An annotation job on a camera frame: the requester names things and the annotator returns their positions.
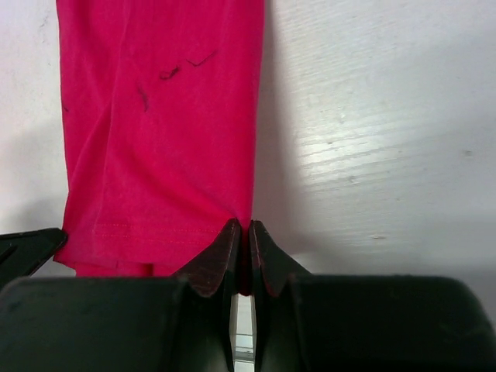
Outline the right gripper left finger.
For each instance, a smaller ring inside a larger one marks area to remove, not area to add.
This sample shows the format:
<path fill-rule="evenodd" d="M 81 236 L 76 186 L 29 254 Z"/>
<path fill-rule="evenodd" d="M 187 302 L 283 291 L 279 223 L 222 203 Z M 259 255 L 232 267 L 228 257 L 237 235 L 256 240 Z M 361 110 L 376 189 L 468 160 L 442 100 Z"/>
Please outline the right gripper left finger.
<path fill-rule="evenodd" d="M 170 277 L 19 277 L 1 286 L 3 371 L 231 371 L 241 228 Z"/>

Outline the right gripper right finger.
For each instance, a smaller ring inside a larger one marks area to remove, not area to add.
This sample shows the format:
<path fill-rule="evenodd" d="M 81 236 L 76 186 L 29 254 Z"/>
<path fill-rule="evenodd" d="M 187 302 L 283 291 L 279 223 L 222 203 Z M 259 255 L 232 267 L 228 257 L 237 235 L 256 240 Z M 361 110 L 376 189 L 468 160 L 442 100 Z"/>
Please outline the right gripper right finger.
<path fill-rule="evenodd" d="M 495 332 L 462 282 L 307 271 L 250 225 L 258 371 L 493 371 Z"/>

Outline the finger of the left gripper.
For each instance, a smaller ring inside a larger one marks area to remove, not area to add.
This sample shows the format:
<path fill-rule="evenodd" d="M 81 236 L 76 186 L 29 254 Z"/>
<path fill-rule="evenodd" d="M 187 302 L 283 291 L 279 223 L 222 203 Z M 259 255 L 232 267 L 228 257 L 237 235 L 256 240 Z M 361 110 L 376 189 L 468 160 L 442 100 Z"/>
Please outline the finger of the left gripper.
<path fill-rule="evenodd" d="M 58 228 L 1 235 L 1 286 L 19 277 L 32 275 L 67 240 L 68 234 Z"/>

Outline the magenta t shirt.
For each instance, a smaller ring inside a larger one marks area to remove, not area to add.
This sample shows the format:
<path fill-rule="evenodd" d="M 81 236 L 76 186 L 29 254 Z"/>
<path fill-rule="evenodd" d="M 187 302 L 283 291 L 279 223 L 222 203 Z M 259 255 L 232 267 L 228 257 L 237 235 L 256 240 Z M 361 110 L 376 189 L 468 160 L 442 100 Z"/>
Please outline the magenta t shirt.
<path fill-rule="evenodd" d="M 58 1 L 65 247 L 168 276 L 253 206 L 262 1 Z"/>

